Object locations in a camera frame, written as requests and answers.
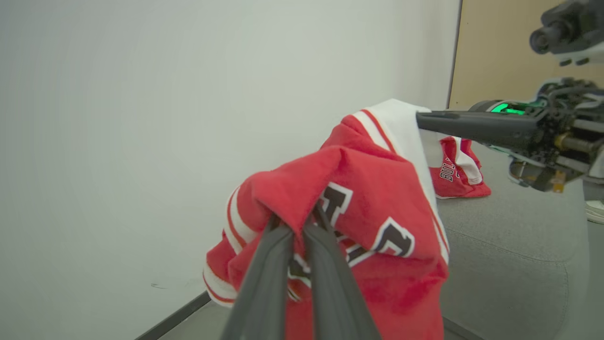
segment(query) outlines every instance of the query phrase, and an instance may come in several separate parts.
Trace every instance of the white wall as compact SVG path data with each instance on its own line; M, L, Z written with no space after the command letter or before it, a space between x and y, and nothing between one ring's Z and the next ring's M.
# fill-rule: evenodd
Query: white wall
M445 107L457 7L0 1L0 339L131 340L200 294L247 175Z

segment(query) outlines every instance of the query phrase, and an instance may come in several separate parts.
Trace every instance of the fabric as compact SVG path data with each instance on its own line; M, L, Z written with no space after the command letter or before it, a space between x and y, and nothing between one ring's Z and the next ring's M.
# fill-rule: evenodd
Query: fabric
M415 120L426 108L398 100L345 117L321 149L239 186L223 240L207 254L210 296L230 306L271 212L296 234L289 268L288 339L312 339L301 228L317 200L382 337L442 339L439 293L448 241Z
M436 197L483 197L491 194L480 172L480 161L472 151L472 141L438 132L424 131L422 142L429 162Z

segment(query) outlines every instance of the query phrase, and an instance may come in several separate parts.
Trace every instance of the couch armrest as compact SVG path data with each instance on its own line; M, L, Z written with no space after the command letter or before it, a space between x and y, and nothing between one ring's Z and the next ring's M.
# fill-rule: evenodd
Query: couch armrest
M476 145L490 197L439 201L451 245L443 316L485 340L556 339L589 276L581 182L562 195L507 179L506 155Z

